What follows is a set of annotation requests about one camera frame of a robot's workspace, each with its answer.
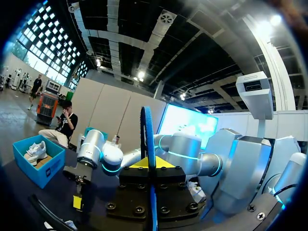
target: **shoe box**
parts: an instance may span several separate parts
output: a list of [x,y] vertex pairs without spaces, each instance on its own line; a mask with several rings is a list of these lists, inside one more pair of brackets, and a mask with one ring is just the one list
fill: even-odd
[[[33,143],[41,143],[42,141],[45,141],[48,157],[39,160],[38,164],[33,166],[24,158],[24,155]],[[13,152],[19,168],[42,189],[64,166],[65,149],[41,135],[13,143]]]

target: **orange machine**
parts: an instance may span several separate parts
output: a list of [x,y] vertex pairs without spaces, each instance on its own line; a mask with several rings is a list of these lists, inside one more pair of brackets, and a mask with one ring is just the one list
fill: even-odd
[[46,90],[41,94],[37,108],[37,123],[50,126],[58,105],[61,85],[48,80]]

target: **concrete floor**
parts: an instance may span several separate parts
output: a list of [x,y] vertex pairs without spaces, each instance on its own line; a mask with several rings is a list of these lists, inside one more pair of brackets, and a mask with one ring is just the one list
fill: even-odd
[[[12,89],[0,91],[0,163],[5,165],[14,160],[13,143],[38,135],[41,129],[55,129],[36,123],[36,98],[31,111],[29,95]],[[61,107],[57,108],[56,115],[62,113]],[[56,117],[51,125],[56,126]]]

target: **black table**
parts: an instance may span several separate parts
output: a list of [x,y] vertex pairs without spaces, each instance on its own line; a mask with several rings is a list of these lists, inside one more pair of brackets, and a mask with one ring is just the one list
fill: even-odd
[[[75,167],[77,163],[77,153],[65,148],[65,165]],[[105,215],[105,204],[112,200],[116,188],[119,185],[117,177],[106,176],[98,168],[93,171],[91,186],[85,191],[84,212],[78,212],[73,208],[73,195],[76,192],[76,183],[68,180],[60,169],[53,178],[41,189],[33,183],[17,166],[15,161],[11,161],[3,167],[12,192],[22,207],[31,215],[38,230],[45,229],[44,219],[38,214],[28,201],[28,196],[35,194],[38,199],[57,217],[74,222],[83,220],[86,213],[91,212],[96,215]]]

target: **white sneaker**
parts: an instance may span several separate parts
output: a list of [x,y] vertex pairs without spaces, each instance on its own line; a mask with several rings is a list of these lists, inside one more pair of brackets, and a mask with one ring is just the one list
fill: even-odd
[[45,142],[31,145],[24,158],[34,166],[38,164],[37,160],[47,158]]

